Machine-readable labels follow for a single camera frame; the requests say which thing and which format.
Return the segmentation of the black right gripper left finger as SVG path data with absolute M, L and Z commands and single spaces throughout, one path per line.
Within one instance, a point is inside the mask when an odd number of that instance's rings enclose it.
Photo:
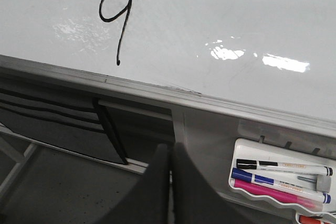
M 170 152 L 159 144 L 139 181 L 96 223 L 167 223 Z

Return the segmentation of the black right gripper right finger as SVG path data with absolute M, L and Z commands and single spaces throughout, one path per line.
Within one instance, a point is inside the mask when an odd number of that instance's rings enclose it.
M 172 151 L 172 186 L 176 223 L 252 223 L 212 188 L 182 143 Z

